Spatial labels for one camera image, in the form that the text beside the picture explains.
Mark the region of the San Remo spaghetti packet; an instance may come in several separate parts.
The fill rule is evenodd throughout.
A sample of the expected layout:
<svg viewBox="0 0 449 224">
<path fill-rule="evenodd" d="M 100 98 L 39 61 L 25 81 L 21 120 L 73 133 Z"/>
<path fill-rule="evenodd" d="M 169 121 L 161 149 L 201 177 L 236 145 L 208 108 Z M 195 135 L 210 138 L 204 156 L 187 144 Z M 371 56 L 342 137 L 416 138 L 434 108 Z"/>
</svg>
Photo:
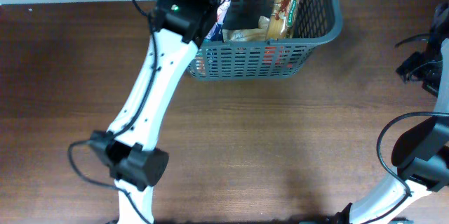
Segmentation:
<svg viewBox="0 0 449 224">
<path fill-rule="evenodd" d="M 291 39 L 300 9 L 300 0 L 274 0 L 265 39 Z"/>
</svg>

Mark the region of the brown paper bag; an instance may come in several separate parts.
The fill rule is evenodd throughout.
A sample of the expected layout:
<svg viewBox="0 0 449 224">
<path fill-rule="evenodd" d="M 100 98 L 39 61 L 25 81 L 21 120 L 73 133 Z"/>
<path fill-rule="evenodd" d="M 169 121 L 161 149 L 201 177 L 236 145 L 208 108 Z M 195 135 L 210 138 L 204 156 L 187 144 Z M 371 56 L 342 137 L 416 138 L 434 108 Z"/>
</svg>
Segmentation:
<svg viewBox="0 0 449 224">
<path fill-rule="evenodd" d="M 268 26 L 269 26 L 269 18 L 260 16 L 258 20 L 258 28 L 236 29 L 236 30 L 224 29 L 222 31 L 223 41 L 224 42 L 264 41 L 267 35 Z"/>
</svg>

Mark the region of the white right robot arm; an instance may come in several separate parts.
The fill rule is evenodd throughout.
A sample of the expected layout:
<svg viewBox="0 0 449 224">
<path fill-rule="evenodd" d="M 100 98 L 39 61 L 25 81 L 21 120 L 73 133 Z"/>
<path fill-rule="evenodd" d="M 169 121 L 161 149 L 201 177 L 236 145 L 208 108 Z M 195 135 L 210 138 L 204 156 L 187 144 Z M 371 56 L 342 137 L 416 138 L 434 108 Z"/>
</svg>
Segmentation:
<svg viewBox="0 0 449 224">
<path fill-rule="evenodd" d="M 403 82 L 420 82 L 436 96 L 431 112 L 411 112 L 392 119 L 376 142 L 377 158 L 387 172 L 363 199 L 348 204 L 327 223 L 396 223 L 396 217 L 418 199 L 448 186 L 448 3 L 439 4 L 427 33 L 404 39 L 424 41 L 422 52 L 413 53 L 397 69 Z M 381 144 L 386 132 L 397 122 L 412 117 L 425 120 L 403 133 L 387 166 Z"/>
</svg>

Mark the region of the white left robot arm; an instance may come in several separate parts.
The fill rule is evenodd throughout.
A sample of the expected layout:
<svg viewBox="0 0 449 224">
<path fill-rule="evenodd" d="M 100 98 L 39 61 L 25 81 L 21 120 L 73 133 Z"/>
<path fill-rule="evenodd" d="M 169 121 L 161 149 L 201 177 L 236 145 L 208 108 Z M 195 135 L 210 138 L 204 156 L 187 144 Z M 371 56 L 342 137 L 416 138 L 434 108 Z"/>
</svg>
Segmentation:
<svg viewBox="0 0 449 224">
<path fill-rule="evenodd" d="M 87 141 L 109 169 L 119 194 L 118 223 L 153 223 L 152 195 L 168 164 L 156 148 L 168 104 L 181 76 L 217 21 L 224 0 L 157 0 L 147 14 L 150 42 L 122 110 L 106 131 Z"/>
</svg>

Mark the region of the grey plastic mesh basket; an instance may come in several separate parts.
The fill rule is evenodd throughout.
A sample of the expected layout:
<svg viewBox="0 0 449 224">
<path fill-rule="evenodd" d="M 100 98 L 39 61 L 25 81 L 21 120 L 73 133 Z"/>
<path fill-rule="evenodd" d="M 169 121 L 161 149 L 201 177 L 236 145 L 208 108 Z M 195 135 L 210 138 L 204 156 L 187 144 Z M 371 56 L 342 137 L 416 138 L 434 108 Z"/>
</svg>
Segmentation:
<svg viewBox="0 0 449 224">
<path fill-rule="evenodd" d="M 258 28 L 274 0 L 232 0 L 222 30 Z M 291 39 L 203 42 L 186 71 L 197 79 L 279 79 L 295 74 L 321 44 L 342 30 L 339 0 L 300 0 Z"/>
</svg>

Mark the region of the colourful Kleenex tissue pack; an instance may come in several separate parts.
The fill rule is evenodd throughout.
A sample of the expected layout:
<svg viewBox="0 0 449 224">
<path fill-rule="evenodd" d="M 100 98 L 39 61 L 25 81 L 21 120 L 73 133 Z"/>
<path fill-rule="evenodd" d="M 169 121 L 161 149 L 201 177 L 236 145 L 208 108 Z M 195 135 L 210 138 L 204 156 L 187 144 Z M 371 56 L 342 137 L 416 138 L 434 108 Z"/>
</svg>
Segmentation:
<svg viewBox="0 0 449 224">
<path fill-rule="evenodd" d="M 217 9 L 217 19 L 203 42 L 223 41 L 222 28 L 232 0 L 221 0 Z"/>
</svg>

